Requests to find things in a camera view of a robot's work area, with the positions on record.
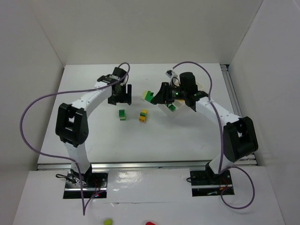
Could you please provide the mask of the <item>green lego brick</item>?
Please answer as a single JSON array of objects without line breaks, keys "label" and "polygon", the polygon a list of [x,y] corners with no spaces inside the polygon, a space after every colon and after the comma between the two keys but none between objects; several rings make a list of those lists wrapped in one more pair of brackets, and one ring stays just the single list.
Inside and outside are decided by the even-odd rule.
[{"label": "green lego brick", "polygon": [[166,104],[166,107],[171,111],[174,112],[176,110],[176,107],[173,104]]}]

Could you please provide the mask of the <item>green and cream lego stack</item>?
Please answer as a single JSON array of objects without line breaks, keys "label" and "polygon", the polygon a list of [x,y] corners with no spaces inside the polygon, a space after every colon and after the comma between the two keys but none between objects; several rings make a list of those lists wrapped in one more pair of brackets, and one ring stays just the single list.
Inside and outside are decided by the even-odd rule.
[{"label": "green and cream lego stack", "polygon": [[119,119],[120,120],[126,120],[126,112],[124,109],[119,110]]}]

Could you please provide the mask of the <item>white divided plastic container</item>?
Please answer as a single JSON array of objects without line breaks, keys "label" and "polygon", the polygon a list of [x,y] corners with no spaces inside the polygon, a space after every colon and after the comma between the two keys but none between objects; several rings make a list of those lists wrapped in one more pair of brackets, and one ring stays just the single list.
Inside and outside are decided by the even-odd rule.
[{"label": "white divided plastic container", "polygon": [[175,100],[173,103],[172,103],[175,107],[176,107],[176,110],[174,112],[171,112],[167,107],[166,105],[161,105],[159,104],[158,105],[158,108],[160,110],[162,110],[168,117],[170,118],[175,118],[176,116],[178,116],[179,114],[181,113],[185,113],[186,111],[188,111],[190,108],[185,104],[185,101],[183,100]]}]

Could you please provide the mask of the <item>green and cream lego pair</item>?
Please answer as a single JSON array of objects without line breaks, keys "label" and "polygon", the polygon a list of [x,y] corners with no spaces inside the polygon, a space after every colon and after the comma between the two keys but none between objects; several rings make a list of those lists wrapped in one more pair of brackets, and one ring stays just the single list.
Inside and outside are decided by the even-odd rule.
[{"label": "green and cream lego pair", "polygon": [[151,100],[153,99],[153,92],[151,92],[150,90],[146,90],[143,92],[142,94],[142,99],[147,101],[147,102],[151,102]]}]

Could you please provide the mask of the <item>yellow and green lego stack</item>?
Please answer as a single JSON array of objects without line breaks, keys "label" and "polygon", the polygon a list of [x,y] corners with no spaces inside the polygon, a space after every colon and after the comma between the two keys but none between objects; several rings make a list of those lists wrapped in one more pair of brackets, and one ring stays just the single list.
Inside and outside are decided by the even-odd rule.
[{"label": "yellow and green lego stack", "polygon": [[139,121],[140,122],[145,122],[147,119],[147,114],[148,114],[148,110],[146,109],[142,109],[139,115]]}]

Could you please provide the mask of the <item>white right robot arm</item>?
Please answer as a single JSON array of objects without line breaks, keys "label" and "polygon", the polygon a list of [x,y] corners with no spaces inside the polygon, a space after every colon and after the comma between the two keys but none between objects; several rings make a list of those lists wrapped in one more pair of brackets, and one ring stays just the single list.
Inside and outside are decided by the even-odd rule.
[{"label": "white right robot arm", "polygon": [[258,141],[253,121],[249,117],[240,117],[230,113],[215,103],[196,84],[191,72],[176,75],[172,70],[166,72],[169,82],[161,84],[158,93],[151,99],[154,105],[170,105],[176,100],[183,100],[194,112],[204,115],[215,122],[221,131],[221,152],[205,166],[201,183],[214,184],[225,170],[243,157],[258,150]]}]

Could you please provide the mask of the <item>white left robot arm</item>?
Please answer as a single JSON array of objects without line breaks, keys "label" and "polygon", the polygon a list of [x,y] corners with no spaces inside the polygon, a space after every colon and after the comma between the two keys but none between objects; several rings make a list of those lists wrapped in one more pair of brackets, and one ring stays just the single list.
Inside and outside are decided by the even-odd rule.
[{"label": "white left robot arm", "polygon": [[92,90],[78,100],[58,108],[55,133],[64,143],[71,163],[71,174],[89,183],[92,180],[92,166],[87,157],[85,142],[89,135],[88,117],[105,100],[109,104],[132,102],[132,85],[127,84],[128,71],[115,67],[113,72],[97,79]]}]

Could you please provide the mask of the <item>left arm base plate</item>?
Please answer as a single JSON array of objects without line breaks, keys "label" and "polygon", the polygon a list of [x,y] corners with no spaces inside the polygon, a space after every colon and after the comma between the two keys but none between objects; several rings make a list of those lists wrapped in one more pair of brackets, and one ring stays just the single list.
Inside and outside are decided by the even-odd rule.
[{"label": "left arm base plate", "polygon": [[[80,199],[80,181],[74,177],[71,172],[67,175],[56,174],[56,178],[65,179],[65,187],[63,199]],[[85,199],[89,199],[92,196],[96,199],[104,199],[107,197],[107,172],[93,172],[91,179],[87,182],[82,182],[83,196]]]}]

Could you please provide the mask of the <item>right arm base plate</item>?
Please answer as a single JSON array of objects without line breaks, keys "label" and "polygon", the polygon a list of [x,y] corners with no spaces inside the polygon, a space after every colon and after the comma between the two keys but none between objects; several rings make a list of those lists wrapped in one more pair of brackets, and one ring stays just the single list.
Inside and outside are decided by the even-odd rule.
[{"label": "right arm base plate", "polygon": [[233,182],[229,171],[209,179],[205,171],[190,171],[186,181],[191,184],[192,196],[234,195]]}]

